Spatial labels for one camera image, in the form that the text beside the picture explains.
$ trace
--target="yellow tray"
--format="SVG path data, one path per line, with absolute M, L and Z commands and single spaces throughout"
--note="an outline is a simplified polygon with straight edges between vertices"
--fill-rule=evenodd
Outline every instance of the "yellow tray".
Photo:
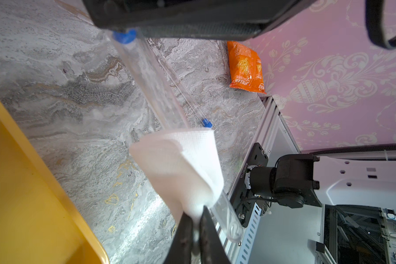
M 108 264 L 102 245 L 0 103 L 0 264 Z

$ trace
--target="blue test tube cap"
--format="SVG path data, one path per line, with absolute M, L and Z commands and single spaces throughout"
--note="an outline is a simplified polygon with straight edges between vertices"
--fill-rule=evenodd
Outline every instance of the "blue test tube cap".
M 113 38 L 121 44 L 129 44 L 136 39 L 136 30 L 131 29 L 127 33 L 113 31 Z
M 208 119 L 206 119 L 206 118 L 202 120 L 202 124 L 204 124 L 204 127 L 206 127 L 206 128 L 212 128 L 213 127 L 213 124 L 211 124 L 211 122 Z

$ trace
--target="orange snack bag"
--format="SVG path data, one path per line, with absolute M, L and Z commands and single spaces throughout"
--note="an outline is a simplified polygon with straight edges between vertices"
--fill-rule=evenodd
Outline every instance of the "orange snack bag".
M 230 87 L 265 93 L 261 60 L 258 54 L 236 41 L 228 41 L 227 50 L 232 78 Z

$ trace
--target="marble floor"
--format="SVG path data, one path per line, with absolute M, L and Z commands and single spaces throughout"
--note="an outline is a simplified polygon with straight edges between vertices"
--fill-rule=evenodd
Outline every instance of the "marble floor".
M 155 41 L 214 125 L 228 191 L 264 106 L 255 93 L 228 87 L 225 43 Z M 0 1 L 0 100 L 111 263 L 162 263 L 175 223 L 129 155 L 160 125 L 104 33 L 53 1 Z

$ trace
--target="pink wallpaper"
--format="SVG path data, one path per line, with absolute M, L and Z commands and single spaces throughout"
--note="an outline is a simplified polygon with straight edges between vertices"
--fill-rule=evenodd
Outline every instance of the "pink wallpaper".
M 244 44 L 302 150 L 396 143 L 396 50 L 372 45 L 364 0 L 319 0 Z M 386 0 L 387 36 L 396 0 Z

